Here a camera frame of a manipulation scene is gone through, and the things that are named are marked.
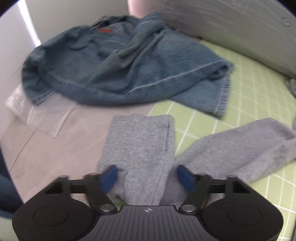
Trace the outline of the green grid cutting mat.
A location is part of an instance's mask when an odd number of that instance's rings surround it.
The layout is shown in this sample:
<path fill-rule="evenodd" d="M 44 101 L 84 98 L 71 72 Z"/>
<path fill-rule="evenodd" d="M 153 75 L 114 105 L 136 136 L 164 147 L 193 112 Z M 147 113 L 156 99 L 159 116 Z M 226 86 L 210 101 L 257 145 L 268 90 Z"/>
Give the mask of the green grid cutting mat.
<path fill-rule="evenodd" d="M 254 120 L 270 117 L 292 127 L 295 98 L 286 88 L 283 74 L 235 51 L 205 40 L 201 43 L 235 65 L 224 118 L 219 120 L 170 100 L 135 108 L 135 113 L 174 117 L 177 156 L 195 140 Z M 295 230 L 295 161 L 251 186 L 281 211 L 284 224 L 278 239 L 292 240 Z"/>

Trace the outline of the clear plastic bag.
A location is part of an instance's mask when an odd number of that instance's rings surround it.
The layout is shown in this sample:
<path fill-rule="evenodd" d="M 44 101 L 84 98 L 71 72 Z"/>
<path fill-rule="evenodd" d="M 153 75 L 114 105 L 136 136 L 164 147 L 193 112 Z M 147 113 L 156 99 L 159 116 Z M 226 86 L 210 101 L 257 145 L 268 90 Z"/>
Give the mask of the clear plastic bag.
<path fill-rule="evenodd" d="M 75 102 L 58 93 L 39 105 L 33 104 L 19 85 L 6 100 L 6 106 L 26 125 L 56 137 Z"/>

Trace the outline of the blue denim jacket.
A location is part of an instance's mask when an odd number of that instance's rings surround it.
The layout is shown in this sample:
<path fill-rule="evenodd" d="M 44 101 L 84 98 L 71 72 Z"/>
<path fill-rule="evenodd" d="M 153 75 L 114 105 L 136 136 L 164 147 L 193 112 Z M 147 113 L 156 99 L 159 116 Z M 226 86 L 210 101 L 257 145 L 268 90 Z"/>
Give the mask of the blue denim jacket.
<path fill-rule="evenodd" d="M 92 106 L 171 99 L 222 118 L 233 66 L 158 13 L 106 16 L 36 47 L 24 61 L 22 84 L 36 105 L 54 93 Z"/>

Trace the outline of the grey zip hoodie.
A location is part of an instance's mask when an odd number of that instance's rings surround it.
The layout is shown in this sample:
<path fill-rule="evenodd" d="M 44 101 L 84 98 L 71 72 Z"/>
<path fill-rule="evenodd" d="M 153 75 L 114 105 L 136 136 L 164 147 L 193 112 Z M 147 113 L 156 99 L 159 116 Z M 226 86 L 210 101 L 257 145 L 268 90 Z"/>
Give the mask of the grey zip hoodie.
<path fill-rule="evenodd" d="M 118 168 L 111 191 L 129 205 L 180 205 L 186 192 L 177 167 L 225 179 L 255 182 L 295 159 L 295 131 L 272 118 L 215 133 L 175 156 L 175 124 L 170 115 L 118 115 L 110 124 L 98 172 Z"/>

